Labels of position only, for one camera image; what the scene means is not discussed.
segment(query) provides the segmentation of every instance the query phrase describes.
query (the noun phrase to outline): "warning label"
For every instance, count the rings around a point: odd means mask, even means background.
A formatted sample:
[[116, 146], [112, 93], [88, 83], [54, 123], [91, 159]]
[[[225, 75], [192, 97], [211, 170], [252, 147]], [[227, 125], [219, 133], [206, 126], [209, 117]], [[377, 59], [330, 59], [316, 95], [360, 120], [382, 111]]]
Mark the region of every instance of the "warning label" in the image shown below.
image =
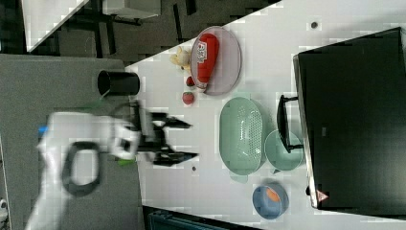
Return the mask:
[[328, 195], [323, 194], [322, 192], [317, 190], [317, 199], [319, 202], [322, 202], [323, 200], [327, 199]]

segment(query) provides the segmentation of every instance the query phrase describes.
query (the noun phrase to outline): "red packaged item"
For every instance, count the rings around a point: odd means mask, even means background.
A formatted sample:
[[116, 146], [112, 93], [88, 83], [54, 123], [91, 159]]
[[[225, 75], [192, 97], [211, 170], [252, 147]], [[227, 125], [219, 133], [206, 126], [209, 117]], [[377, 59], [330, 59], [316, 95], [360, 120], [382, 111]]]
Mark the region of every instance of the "red packaged item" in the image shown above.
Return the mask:
[[197, 89], [204, 92], [214, 70], [218, 55], [218, 39], [213, 34], [203, 34], [197, 46]]

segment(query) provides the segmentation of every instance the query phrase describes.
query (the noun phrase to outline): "green bowl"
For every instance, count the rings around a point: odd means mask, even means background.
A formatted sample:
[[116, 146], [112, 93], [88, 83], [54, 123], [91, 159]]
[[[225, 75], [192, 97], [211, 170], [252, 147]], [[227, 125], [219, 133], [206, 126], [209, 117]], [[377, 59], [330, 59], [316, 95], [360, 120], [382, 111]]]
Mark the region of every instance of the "green bowl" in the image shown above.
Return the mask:
[[269, 116], [259, 103], [246, 98], [228, 101], [220, 115], [220, 155], [238, 175], [255, 172], [266, 161], [263, 143], [270, 130]]

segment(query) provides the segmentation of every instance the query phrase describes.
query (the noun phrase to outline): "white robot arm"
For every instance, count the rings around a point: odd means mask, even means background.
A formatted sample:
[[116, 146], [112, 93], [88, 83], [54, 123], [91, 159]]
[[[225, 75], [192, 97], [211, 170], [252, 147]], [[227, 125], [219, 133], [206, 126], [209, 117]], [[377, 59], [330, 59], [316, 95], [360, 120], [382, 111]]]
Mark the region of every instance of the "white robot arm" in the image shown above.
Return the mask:
[[58, 112], [38, 145], [46, 169], [26, 230], [54, 230], [69, 199], [92, 193], [101, 180], [100, 154], [135, 159], [141, 131], [108, 116]]
[[[102, 153], [134, 160], [138, 151], [152, 151], [156, 153], [153, 164], [168, 167], [198, 155], [174, 150], [164, 132], [166, 127], [191, 125], [168, 117], [167, 113], [148, 113], [138, 103], [125, 105], [133, 111], [131, 122], [75, 112], [50, 116], [48, 129], [38, 145], [46, 168], [26, 230], [58, 229], [68, 200], [91, 194], [101, 183]], [[164, 124], [156, 126], [152, 121]]]

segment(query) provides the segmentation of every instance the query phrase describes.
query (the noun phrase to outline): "strawberry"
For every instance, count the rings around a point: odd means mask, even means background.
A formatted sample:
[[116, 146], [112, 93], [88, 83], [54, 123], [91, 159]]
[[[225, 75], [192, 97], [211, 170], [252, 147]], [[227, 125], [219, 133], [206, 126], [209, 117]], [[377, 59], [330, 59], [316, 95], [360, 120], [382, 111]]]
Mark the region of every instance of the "strawberry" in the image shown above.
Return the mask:
[[194, 86], [194, 81], [193, 81], [192, 76], [189, 76], [189, 77], [186, 79], [186, 85], [187, 85], [188, 87]]
[[182, 101], [184, 104], [192, 104], [194, 102], [194, 95], [192, 92], [185, 92], [182, 95]]

